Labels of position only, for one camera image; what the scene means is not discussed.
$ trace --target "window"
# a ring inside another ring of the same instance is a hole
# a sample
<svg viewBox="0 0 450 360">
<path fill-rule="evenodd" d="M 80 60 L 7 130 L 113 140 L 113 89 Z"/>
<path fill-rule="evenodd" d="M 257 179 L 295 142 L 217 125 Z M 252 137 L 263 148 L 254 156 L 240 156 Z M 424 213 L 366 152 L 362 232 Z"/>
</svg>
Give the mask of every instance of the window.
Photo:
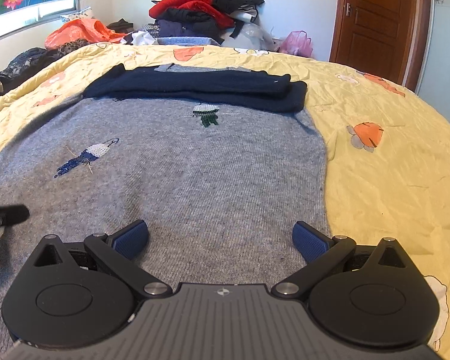
<svg viewBox="0 0 450 360">
<path fill-rule="evenodd" d="M 57 0 L 0 15 L 0 38 L 77 10 L 77 0 Z"/>
</svg>

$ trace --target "door frame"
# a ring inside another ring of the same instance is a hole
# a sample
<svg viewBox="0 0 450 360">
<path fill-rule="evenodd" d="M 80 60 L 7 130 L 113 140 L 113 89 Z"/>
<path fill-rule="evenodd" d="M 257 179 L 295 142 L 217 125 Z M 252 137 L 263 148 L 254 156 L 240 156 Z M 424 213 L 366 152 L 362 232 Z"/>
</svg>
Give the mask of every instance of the door frame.
<svg viewBox="0 0 450 360">
<path fill-rule="evenodd" d="M 432 0 L 412 1 L 409 34 L 407 35 L 407 43 L 405 47 L 404 57 L 402 59 L 398 82 L 398 84 L 402 84 L 406 70 L 408 68 L 405 86 L 411 91 L 415 91 L 417 87 L 420 71 L 422 69 L 422 64 L 424 61 L 429 32 L 431 5 Z M 337 0 L 337 13 L 335 18 L 334 38 L 332 40 L 332 50 L 330 52 L 330 62 L 335 62 L 337 59 L 344 10 L 345 0 Z"/>
</svg>

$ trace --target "blue gripper pad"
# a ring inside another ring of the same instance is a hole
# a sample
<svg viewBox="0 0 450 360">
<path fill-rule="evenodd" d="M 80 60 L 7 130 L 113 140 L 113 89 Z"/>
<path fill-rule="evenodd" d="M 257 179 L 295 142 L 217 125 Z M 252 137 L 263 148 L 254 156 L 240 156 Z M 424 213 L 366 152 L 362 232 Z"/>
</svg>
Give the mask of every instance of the blue gripper pad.
<svg viewBox="0 0 450 360">
<path fill-rule="evenodd" d="M 332 239 L 303 221 L 293 226 L 292 241 L 307 263 L 316 260 L 335 245 Z"/>
<path fill-rule="evenodd" d="M 138 220 L 107 238 L 107 244 L 127 259 L 137 257 L 148 242 L 147 224 Z"/>
</svg>

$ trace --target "yellow bedsheet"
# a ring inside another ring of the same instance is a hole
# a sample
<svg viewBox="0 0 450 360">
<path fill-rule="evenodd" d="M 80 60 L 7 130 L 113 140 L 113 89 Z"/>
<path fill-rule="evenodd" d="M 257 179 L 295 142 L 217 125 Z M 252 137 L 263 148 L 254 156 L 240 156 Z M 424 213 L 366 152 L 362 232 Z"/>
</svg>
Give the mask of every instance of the yellow bedsheet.
<svg viewBox="0 0 450 360">
<path fill-rule="evenodd" d="M 31 119 L 116 64 L 133 69 L 171 62 L 242 66 L 306 81 L 306 107 L 327 143 L 325 200 L 332 232 L 359 244 L 377 244 L 384 236 L 400 241 L 440 299 L 431 346 L 450 360 L 450 125 L 401 86 L 284 54 L 99 43 L 0 98 L 0 150 Z"/>
</svg>

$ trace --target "crosshair logo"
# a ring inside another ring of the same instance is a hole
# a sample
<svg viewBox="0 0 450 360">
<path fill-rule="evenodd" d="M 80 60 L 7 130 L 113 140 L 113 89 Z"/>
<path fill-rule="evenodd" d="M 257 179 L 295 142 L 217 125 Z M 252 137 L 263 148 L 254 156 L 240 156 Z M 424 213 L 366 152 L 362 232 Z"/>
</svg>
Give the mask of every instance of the crosshair logo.
<svg viewBox="0 0 450 360">
<path fill-rule="evenodd" d="M 229 290 L 227 290 L 226 288 L 220 288 L 220 289 L 217 291 L 217 294 L 220 295 L 220 296 L 222 296 L 222 297 L 225 297 L 225 296 L 227 296 L 227 295 L 230 295 L 231 293 L 232 293 L 232 291 L 229 291 Z"/>
</svg>

